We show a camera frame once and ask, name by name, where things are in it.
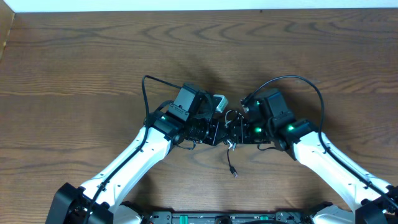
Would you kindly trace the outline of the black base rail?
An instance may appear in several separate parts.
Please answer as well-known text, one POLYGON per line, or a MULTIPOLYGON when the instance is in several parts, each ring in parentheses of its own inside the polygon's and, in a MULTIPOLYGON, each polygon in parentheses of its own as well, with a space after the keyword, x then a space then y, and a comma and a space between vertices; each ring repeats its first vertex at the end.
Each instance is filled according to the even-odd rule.
POLYGON ((310 213, 299 210, 249 212, 174 212, 171 210, 145 211, 130 202, 121 204, 114 223, 123 224, 225 224, 225 223, 291 223, 343 224, 354 223, 354 215, 325 202, 310 213))

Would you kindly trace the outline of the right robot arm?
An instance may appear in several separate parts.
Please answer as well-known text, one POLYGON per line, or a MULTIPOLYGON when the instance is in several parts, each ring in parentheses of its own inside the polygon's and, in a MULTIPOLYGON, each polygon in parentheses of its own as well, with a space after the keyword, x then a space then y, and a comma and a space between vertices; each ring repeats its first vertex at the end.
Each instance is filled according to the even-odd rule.
POLYGON ((274 143, 321 177, 349 206, 324 203, 309 223, 397 223, 397 187, 341 152, 307 119, 297 120, 277 89, 242 100, 247 119, 228 123, 233 144, 274 143))

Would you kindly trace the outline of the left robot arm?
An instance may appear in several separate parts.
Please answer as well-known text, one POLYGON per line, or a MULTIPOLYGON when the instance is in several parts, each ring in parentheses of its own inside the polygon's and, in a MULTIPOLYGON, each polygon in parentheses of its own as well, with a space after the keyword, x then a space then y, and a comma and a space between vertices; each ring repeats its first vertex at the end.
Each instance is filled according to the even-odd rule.
POLYGON ((46 223, 142 223, 143 216, 123 202, 126 195, 184 140, 222 142, 223 124, 213 116, 227 104, 223 95, 184 84, 175 100, 146 116, 135 139, 105 169, 78 188, 66 183, 58 189, 46 223))

